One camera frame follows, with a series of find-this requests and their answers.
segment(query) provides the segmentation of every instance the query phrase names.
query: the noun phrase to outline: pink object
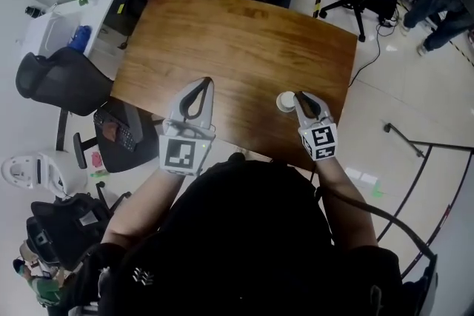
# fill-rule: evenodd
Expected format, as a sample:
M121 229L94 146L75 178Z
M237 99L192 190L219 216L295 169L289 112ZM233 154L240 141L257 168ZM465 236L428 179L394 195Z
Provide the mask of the pink object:
M92 166L101 167L102 166L102 157L101 153L93 152L92 153Z

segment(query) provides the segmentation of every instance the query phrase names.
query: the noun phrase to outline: keyboard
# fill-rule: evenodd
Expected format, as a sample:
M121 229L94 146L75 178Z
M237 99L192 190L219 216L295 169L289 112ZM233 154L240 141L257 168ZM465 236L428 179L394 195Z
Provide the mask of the keyboard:
M104 127L104 123L116 123L118 125L116 132L116 143L123 146L130 152L135 151L136 142L133 140L130 128L117 118L114 118L106 110L99 108L96 113L94 113L94 124L99 127L100 130L103 130L102 128Z

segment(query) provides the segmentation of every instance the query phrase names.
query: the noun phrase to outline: wire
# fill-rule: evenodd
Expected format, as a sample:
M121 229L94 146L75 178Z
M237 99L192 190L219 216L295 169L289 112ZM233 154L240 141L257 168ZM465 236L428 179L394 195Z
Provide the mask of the wire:
M378 40L378 37L381 36L381 37L387 37L387 36L390 36L393 34L393 32L395 32L395 28L397 28L397 25L398 25L398 9L396 8L395 9L395 17L396 17L396 22L395 22L395 25L393 25L393 28L392 28L392 31L386 35L383 35L380 33L380 28L382 27L387 27L386 25L383 25L381 23L378 23L377 26L375 27L375 31L377 32L377 48L378 48L378 53L377 55L375 56L375 58L370 61L369 63L365 64L364 66L362 66L359 70L357 70L357 73L354 75L354 78L352 79L352 81L350 81L349 83L349 87L351 87L354 83L354 81L357 79L357 76L359 75L359 73L365 69L367 66L370 66L371 64L373 64L375 61L377 61L378 57L380 57L380 53L381 53L381 49L380 49L380 41Z
M422 252L430 260L435 258L435 254L431 251L428 245L426 245L426 243L408 225L406 225L403 221L400 221L399 219L397 219L395 216L391 215L388 212L385 212L382 209L377 208L376 206L371 206L369 204L362 203L361 201L357 201L355 199L349 198L346 195L342 195L340 192L335 191L334 189L325 188L325 190L328 190L331 195L335 196L336 198L338 198L339 200L345 203L350 204L351 206L362 209L369 213L373 213L374 215L377 215L381 218L384 218L394 223L401 230L407 233L408 237L411 238L411 240L416 245L416 247L420 250L420 252Z

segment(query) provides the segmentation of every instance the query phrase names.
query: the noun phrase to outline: shoe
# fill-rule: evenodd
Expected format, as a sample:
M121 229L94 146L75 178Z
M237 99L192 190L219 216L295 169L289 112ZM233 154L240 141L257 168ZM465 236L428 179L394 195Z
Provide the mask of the shoe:
M427 48L424 47L424 41L416 47L416 51L421 57L428 53Z
M410 29L411 28L405 27L405 25L403 24L403 20L400 21L400 33L403 36L406 36L409 33Z

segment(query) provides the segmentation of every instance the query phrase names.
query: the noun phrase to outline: human arm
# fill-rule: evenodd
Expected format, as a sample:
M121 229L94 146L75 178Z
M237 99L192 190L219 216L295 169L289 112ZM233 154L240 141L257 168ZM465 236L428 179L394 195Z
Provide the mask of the human arm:
M316 161L316 169L323 187L365 203L361 193L347 177L336 158ZM370 213L346 204L329 191L323 192L322 199L337 246L350 250L359 246L378 245Z
M159 222L173 204L184 176L157 169L120 206L107 226L102 243L130 248L157 230Z

